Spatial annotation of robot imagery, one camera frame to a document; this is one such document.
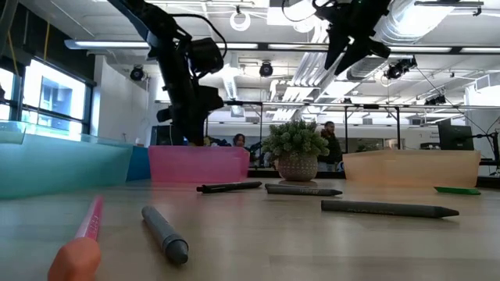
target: textured pot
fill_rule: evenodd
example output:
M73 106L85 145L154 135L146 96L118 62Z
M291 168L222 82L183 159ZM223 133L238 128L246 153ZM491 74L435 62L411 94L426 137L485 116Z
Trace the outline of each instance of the textured pot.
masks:
M318 173L318 159L314 156L303 156L292 160L289 155L283 155L279 160L278 172L286 180L310 181Z

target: pink bin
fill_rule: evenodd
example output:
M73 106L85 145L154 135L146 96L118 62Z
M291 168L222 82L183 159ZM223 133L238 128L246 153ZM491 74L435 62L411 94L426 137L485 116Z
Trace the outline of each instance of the pink bin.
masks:
M157 183L233 183L247 177L244 148L153 145L151 178Z

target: pink crayon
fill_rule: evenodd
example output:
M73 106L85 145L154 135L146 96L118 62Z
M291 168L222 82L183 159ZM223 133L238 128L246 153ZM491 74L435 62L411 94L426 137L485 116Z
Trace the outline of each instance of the pink crayon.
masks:
M103 200L96 196L75 239L62 246L48 270L48 281L93 281L101 262L97 243Z

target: table surface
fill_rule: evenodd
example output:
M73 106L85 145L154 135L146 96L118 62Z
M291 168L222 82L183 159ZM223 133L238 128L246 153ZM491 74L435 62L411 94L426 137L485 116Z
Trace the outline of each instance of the table surface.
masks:
M441 205L461 215L419 219L321 212L320 201L328 197L265 189L199 194L195 185L136 182L0 201L0 279L45 280L57 250L73 238L100 193L105 204L98 281L499 280L500 192L465 196L315 182L345 192L332 200ZM154 205L189 243L186 265L172 266L162 256L143 223L145 205Z

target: green plant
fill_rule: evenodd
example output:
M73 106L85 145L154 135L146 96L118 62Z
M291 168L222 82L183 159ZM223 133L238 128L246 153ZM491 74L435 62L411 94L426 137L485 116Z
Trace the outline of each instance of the green plant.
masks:
M316 132L316 123L291 121L279 126L270 126L271 134L262 142L262 151L270 152L271 158L290 155L292 159L301 156L328 155L328 141Z

